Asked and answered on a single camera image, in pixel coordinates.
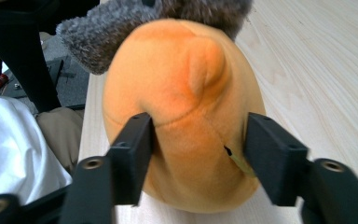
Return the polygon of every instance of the khaki pants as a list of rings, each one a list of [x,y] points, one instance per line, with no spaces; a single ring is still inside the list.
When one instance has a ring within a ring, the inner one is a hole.
[[[70,174],[76,168],[84,110],[66,107],[40,113],[36,121],[60,164]]]

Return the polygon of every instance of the gray fur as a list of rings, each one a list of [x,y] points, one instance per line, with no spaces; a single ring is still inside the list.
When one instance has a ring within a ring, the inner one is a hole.
[[[72,56],[95,75],[104,73],[124,39],[138,26],[175,18],[197,21],[223,30],[234,39],[252,6],[252,0],[109,0],[86,17],[63,21],[57,35]]]

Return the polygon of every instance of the wooden table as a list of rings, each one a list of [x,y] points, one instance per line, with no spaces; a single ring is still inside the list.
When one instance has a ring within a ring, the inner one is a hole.
[[[255,1],[237,37],[258,79],[268,116],[306,144],[310,158],[358,174],[358,1]],[[108,149],[101,99],[105,76],[89,78],[80,159]],[[270,205],[264,190],[240,208],[200,215],[147,195],[117,208],[118,223],[300,223],[297,208]]]

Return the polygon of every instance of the plush ear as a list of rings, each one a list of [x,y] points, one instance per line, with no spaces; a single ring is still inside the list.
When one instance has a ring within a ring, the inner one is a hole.
[[[234,40],[252,8],[252,2],[253,0],[187,1],[180,18],[220,29]]]
[[[83,18],[63,21],[57,36],[86,70],[104,73],[123,40],[137,26],[158,18],[151,1],[110,0]]]

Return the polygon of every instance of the black pants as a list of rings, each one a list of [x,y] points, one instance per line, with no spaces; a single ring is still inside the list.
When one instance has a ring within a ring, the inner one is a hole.
[[[99,3],[100,0],[61,0],[59,9],[51,18],[39,25],[39,31],[55,35],[55,29],[61,21],[86,16],[87,12]],[[0,75],[1,71],[2,60],[0,59]]]

